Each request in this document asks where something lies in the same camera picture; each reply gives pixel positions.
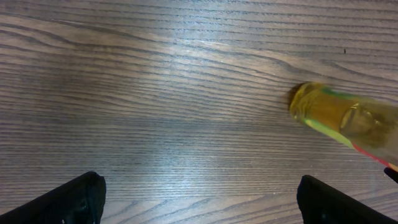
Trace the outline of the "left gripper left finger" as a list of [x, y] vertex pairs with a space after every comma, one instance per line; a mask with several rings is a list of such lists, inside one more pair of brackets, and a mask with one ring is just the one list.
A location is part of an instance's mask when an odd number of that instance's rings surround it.
[[106, 181], [90, 171], [1, 215], [10, 224], [99, 224], [106, 201]]

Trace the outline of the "yellow liquid bottle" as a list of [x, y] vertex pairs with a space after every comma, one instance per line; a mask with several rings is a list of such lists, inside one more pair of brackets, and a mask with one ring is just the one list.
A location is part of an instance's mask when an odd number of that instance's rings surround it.
[[296, 121], [397, 171], [397, 106], [314, 82], [289, 95]]

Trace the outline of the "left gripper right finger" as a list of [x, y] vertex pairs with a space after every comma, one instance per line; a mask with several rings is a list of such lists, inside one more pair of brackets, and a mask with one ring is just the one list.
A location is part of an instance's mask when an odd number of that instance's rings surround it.
[[297, 203], [304, 224], [397, 224], [311, 175], [302, 177]]

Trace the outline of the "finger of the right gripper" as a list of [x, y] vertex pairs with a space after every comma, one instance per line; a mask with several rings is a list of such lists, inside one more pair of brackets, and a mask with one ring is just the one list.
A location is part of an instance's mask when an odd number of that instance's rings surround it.
[[389, 167], [386, 167], [384, 169], [384, 173], [388, 177], [390, 177], [394, 182], [396, 182], [398, 184], [398, 172], [396, 172], [395, 170], [393, 170], [393, 169], [391, 169]]

